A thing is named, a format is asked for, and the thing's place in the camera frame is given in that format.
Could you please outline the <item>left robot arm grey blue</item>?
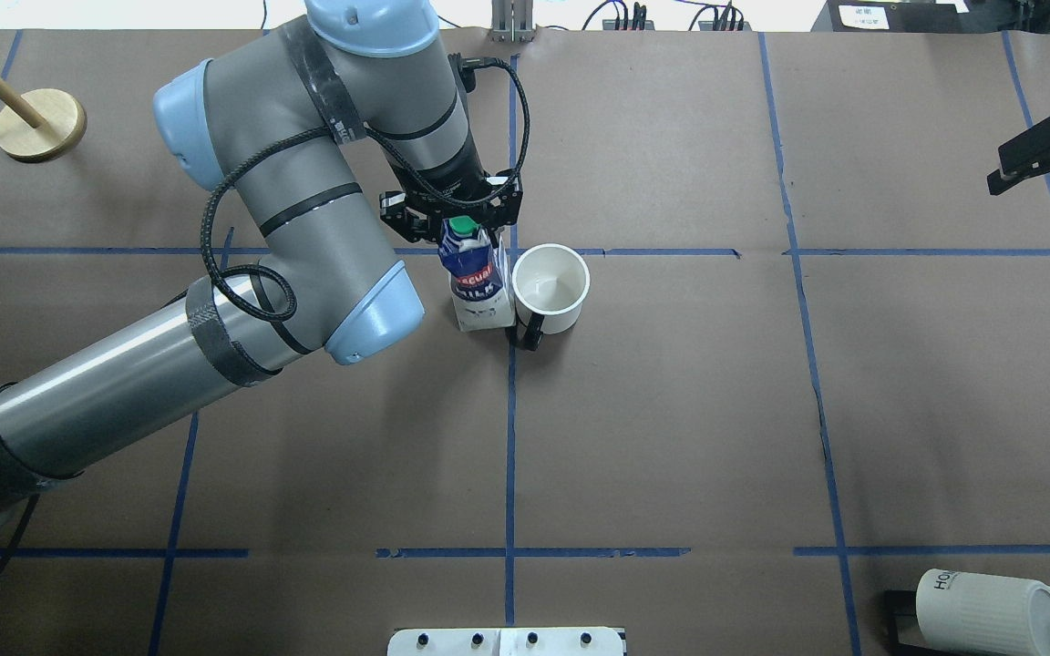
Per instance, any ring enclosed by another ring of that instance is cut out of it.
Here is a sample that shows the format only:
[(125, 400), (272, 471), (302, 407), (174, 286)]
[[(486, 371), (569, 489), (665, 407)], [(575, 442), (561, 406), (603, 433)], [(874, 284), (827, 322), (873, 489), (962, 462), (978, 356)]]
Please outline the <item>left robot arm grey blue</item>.
[(466, 96), (496, 57), (443, 45), (428, 1), (308, 1), (304, 15), (158, 91), (158, 129), (210, 193), (204, 277), (172, 302), (0, 385), (0, 527), (18, 504), (315, 350), (342, 365), (424, 319), (384, 234), (441, 241), (520, 211), (520, 163), (479, 160)]

